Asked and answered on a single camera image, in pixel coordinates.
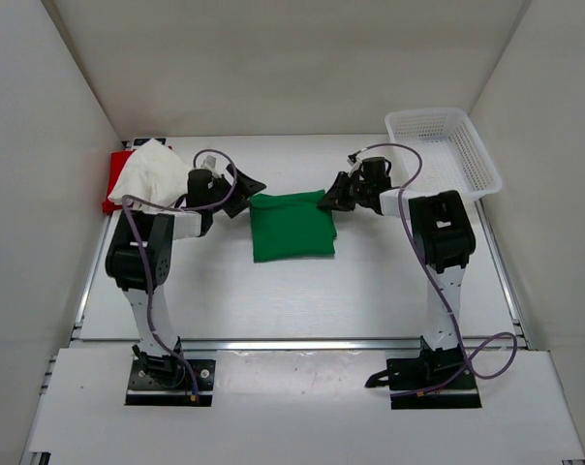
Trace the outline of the red t shirt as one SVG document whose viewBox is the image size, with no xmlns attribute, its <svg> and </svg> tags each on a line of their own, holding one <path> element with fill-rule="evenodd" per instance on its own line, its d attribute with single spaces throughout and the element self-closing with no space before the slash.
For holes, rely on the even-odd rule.
<svg viewBox="0 0 585 465">
<path fill-rule="evenodd" d="M 124 169 L 127 160 L 133 154 L 133 150 L 122 150 L 117 152 L 112 152 L 109 158 L 109 176 L 108 176 L 108 186 L 107 186 L 107 193 L 104 201 L 102 202 L 102 212 L 104 215 L 111 215 L 113 212 L 119 210 L 121 208 L 120 205 L 110 201 L 108 199 L 108 195 L 112 192 L 113 188 L 115 187 L 117 180 L 120 176 L 120 173 Z"/>
</svg>

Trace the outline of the white t shirt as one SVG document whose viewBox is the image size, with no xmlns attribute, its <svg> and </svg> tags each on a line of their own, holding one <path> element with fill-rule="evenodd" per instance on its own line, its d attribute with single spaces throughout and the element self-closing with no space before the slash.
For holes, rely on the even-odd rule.
<svg viewBox="0 0 585 465">
<path fill-rule="evenodd" d="M 187 192 L 187 178 L 191 167 L 168 146 L 150 141 L 138 147 L 127 160 L 108 199 L 144 211 L 174 208 L 176 200 Z"/>
</svg>

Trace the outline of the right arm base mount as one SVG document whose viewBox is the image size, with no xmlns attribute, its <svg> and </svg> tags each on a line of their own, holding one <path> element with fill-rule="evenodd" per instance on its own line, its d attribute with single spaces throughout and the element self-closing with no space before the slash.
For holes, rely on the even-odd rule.
<svg viewBox="0 0 585 465">
<path fill-rule="evenodd" d="M 388 388 L 393 410 L 479 409 L 477 381 L 460 346 L 433 350 L 420 341 L 416 357 L 392 357 L 371 375 L 367 388 Z"/>
</svg>

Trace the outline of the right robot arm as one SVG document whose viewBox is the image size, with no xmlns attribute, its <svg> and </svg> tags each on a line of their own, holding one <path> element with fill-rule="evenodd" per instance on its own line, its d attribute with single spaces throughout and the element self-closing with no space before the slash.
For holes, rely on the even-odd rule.
<svg viewBox="0 0 585 465">
<path fill-rule="evenodd" d="M 340 171 L 318 209 L 353 211 L 358 205 L 383 215 L 380 195 L 392 188 L 391 163 L 384 157 L 349 157 L 350 171 Z M 419 355 L 391 361 L 387 370 L 366 383 L 394 390 L 437 388 L 465 365 L 459 341 L 461 287 L 465 268 L 476 250 L 466 208 L 455 190 L 403 200 L 404 225 L 427 277 L 426 327 Z"/>
</svg>

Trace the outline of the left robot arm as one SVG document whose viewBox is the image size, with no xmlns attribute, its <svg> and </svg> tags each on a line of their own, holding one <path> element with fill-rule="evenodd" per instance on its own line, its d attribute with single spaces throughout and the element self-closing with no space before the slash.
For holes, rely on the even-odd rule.
<svg viewBox="0 0 585 465">
<path fill-rule="evenodd" d="M 121 197 L 122 214 L 106 255 L 106 272 L 132 308 L 139 331 L 133 351 L 141 369 L 166 390 L 199 392 L 196 371 L 183 355 L 166 302 L 172 243 L 205 236 L 215 213 L 224 211 L 233 218 L 266 189 L 234 163 L 226 171 L 231 179 L 209 168 L 190 170 L 187 193 L 172 206 L 129 194 Z"/>
</svg>

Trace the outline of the green garment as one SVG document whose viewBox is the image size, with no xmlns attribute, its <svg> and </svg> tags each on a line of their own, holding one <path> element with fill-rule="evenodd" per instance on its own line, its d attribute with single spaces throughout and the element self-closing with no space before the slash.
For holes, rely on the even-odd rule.
<svg viewBox="0 0 585 465">
<path fill-rule="evenodd" d="M 332 257 L 337 231 L 332 214 L 318 208 L 324 190 L 250 199 L 255 263 Z"/>
</svg>

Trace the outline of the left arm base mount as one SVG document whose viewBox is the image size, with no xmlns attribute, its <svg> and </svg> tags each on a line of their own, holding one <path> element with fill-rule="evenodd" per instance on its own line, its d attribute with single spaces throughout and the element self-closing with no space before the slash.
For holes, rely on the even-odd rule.
<svg viewBox="0 0 585 465">
<path fill-rule="evenodd" d="M 215 385 L 215 359 L 188 359 L 194 375 L 185 363 L 173 356 L 149 356 L 132 347 L 134 359 L 125 394 L 126 406 L 210 407 Z"/>
</svg>

